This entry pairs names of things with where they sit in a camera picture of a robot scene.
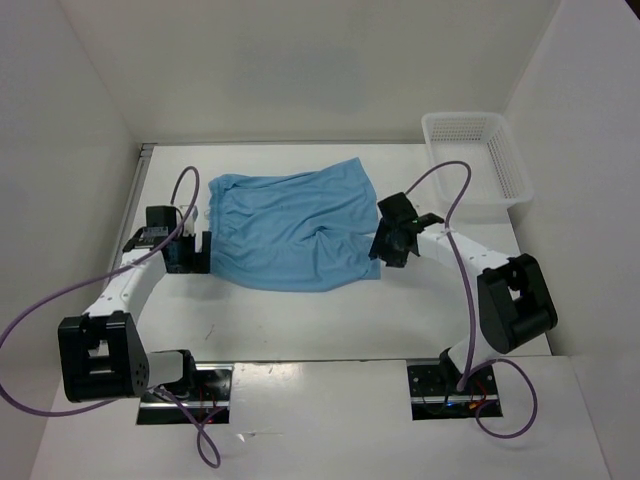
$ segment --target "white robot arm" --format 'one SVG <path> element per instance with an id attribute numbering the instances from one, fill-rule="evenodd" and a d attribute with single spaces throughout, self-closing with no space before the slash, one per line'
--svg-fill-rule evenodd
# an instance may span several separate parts
<path id="1" fill-rule="evenodd" d="M 149 253 L 167 238 L 184 212 L 174 206 L 148 207 L 147 226 L 124 248 L 121 267 Z M 136 323 L 149 295 L 167 273 L 208 273 L 210 232 L 195 251 L 193 218 L 162 253 L 112 278 L 82 315 L 65 318 L 58 345 L 65 394 L 72 402 L 140 397 L 164 386 L 180 395 L 194 385 L 195 361 L 188 350 L 146 353 Z"/>
<path id="2" fill-rule="evenodd" d="M 555 327 L 558 317 L 538 262 L 523 254 L 510 258 L 464 235 L 447 230 L 444 221 L 429 213 L 418 216 L 403 193 L 378 203 L 382 219 L 369 256 L 387 266 L 402 268 L 409 253 L 424 256 L 448 268 L 458 268 L 448 234 L 462 258 L 471 285 L 475 309 L 476 339 L 469 370 Z M 445 350 L 440 364 L 447 383 L 462 376 L 470 338 Z"/>

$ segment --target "light blue cloth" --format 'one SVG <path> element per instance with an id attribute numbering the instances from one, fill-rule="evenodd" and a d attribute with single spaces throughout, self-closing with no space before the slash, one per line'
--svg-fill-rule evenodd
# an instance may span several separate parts
<path id="1" fill-rule="evenodd" d="M 376 193 L 360 159 L 287 177 L 209 182 L 211 273 L 261 290 L 323 292 L 380 278 Z"/>

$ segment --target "white wall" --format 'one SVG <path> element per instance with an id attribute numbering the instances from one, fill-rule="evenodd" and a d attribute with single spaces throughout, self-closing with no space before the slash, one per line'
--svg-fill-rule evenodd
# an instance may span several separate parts
<path id="1" fill-rule="evenodd" d="M 1 329 L 45 294 L 106 269 L 136 149 L 58 3 L 0 0 Z M 93 295 L 43 309 L 2 348 L 1 380 L 20 400 L 51 407 L 58 323 Z M 44 425 L 0 400 L 0 478 L 28 478 Z"/>
<path id="2" fill-rule="evenodd" d="M 502 111 L 557 0 L 61 0 L 138 140 L 420 141 Z"/>
<path id="3" fill-rule="evenodd" d="M 559 314 L 614 479 L 638 478 L 640 22 L 563 0 L 507 108 L 536 198 L 513 212 Z"/>

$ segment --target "white mesh basket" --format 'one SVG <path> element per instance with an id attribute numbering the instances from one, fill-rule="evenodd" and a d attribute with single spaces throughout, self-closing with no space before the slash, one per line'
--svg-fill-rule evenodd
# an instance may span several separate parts
<path id="1" fill-rule="evenodd" d="M 533 188 L 506 120 L 497 113 L 434 113 L 422 117 L 433 165 L 462 160 L 471 166 L 471 184 L 462 207 L 506 209 L 533 198 Z M 441 199 L 451 205 L 466 178 L 462 167 L 434 173 Z"/>

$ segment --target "white table surface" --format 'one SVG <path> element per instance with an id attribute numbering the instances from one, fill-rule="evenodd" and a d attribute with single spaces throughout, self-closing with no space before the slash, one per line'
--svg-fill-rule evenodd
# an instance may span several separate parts
<path id="1" fill-rule="evenodd" d="M 540 409 L 515 440 L 490 438 L 473 419 L 412 421 L 400 360 L 236 364 L 230 423 L 208 427 L 220 469 L 198 457 L 192 426 L 136 426 L 132 399 L 49 420 L 31 479 L 608 479 L 569 359 L 517 362 Z M 531 413 L 529 391 L 509 366 L 495 377 L 504 418 L 486 423 L 512 432 Z M 69 407 L 60 389 L 54 409 Z"/>
<path id="2" fill-rule="evenodd" d="M 208 145 L 156 147 L 132 231 L 148 205 L 168 204 L 180 171 L 200 171 L 196 229 L 208 229 L 208 181 L 225 173 L 287 175 L 360 157 L 378 200 L 406 190 L 429 168 L 424 145 Z M 178 203 L 188 203 L 185 177 Z M 410 196 L 421 213 L 444 214 L 427 180 Z M 456 222 L 469 237 L 518 254 L 506 212 L 482 222 Z M 276 293 L 243 288 L 213 275 L 167 275 L 138 322 L 147 351 L 188 348 L 198 361 L 307 361 L 436 357 L 468 331 L 458 272 L 411 258 L 405 269 L 383 268 L 379 281 L 328 293 Z M 549 355 L 545 337 L 514 355 Z"/>

